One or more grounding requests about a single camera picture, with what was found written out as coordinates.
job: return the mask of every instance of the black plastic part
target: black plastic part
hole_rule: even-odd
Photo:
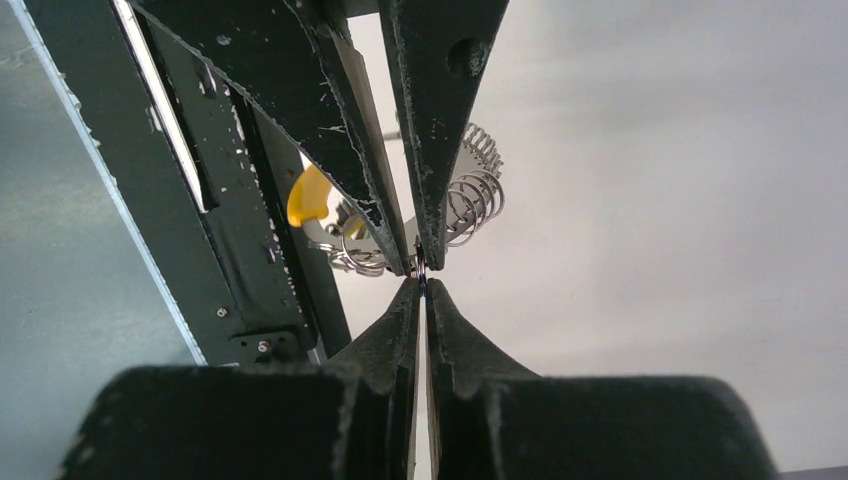
[[[507,0],[379,0],[427,266],[445,264],[447,190]]]
[[[348,18],[377,13],[377,0],[342,0],[341,3]]]
[[[412,478],[419,304],[418,283],[404,281],[321,368],[282,365],[293,337],[267,332],[233,339],[270,347],[250,369],[130,370],[98,396],[61,476]]]
[[[392,271],[409,253],[362,56],[334,2],[137,0],[305,152],[367,220]]]
[[[379,473],[373,478],[413,476],[420,303],[417,280],[404,280],[386,313],[328,362],[356,366],[371,393],[359,414],[374,430],[373,453],[366,458],[377,467],[352,465],[352,471]]]
[[[125,372],[97,397],[58,477],[351,478],[355,372],[277,368]]]
[[[440,479],[776,478],[745,404],[700,377],[540,378],[427,282],[431,456]]]

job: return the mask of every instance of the coiled spring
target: coiled spring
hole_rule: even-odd
[[[500,183],[500,167],[503,165],[498,153],[497,144],[485,130],[476,124],[469,123],[462,136],[462,148],[473,156],[474,167],[457,176],[448,186],[449,215],[447,231],[447,247],[459,247],[468,243],[491,219],[503,210],[505,196]],[[457,168],[468,168],[468,165],[457,164]],[[341,225],[329,225],[328,231],[334,231],[341,237],[341,249],[330,244],[320,244],[318,248],[325,251],[333,268],[354,271],[366,277],[379,277],[383,274],[388,262],[379,250],[363,251],[348,248],[345,240],[355,237],[362,221],[353,209],[344,205],[340,207]],[[407,225],[415,225],[414,219]],[[415,258],[410,265],[416,268]]]

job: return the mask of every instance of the hole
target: hole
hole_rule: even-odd
[[[448,71],[460,78],[474,78],[483,73],[489,46],[479,38],[465,38],[448,51]]]

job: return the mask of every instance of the black metal frame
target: black metal frame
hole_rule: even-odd
[[[322,366],[140,368],[101,392],[67,478],[412,478],[420,285]],[[426,285],[432,478],[776,478],[744,403],[703,377],[550,378]]]
[[[153,128],[150,92],[111,2],[26,3],[206,361],[262,361],[268,352],[253,348],[257,335],[273,347],[296,341],[271,350],[294,358],[320,358],[322,347],[332,356],[349,343],[326,258],[288,227],[281,206],[302,170],[297,149],[262,125],[238,92],[224,95],[214,73],[205,78],[220,90],[204,95],[198,82],[209,72],[145,28],[215,205],[199,213],[168,139]]]
[[[131,3],[291,139],[362,213],[392,271],[409,270],[368,76],[340,3]]]
[[[445,267],[448,185],[507,0],[379,0],[415,218]]]

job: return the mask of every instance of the metal spring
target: metal spring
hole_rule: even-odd
[[[494,172],[500,177],[499,169],[503,165],[498,145],[491,135],[476,123],[469,123],[462,135],[462,146],[471,151],[485,170]]]
[[[456,199],[468,207],[464,215],[457,210]],[[465,224],[470,225],[453,240],[447,242],[447,246],[459,247],[471,241],[486,222],[500,215],[505,201],[503,186],[498,180],[497,173],[477,169],[460,175],[451,182],[448,188],[448,207],[454,215],[459,217],[459,221],[454,225],[448,225],[447,231],[453,233]]]
[[[476,124],[469,123],[461,143],[463,148],[477,158],[479,168],[460,175],[448,186],[448,207],[458,220],[446,225],[446,229],[449,234],[460,230],[461,233],[446,242],[446,247],[459,247],[468,243],[483,225],[501,213],[505,203],[503,186],[499,181],[503,161],[495,140]],[[467,211],[462,212],[460,205]],[[347,248],[345,239],[356,221],[357,217],[351,215],[338,227],[341,249],[327,244],[318,247],[328,254],[333,268],[355,271],[366,277],[379,277],[388,266],[379,250],[369,252]],[[418,271],[415,273],[418,275],[424,274],[420,271],[422,265],[421,262],[416,264]]]

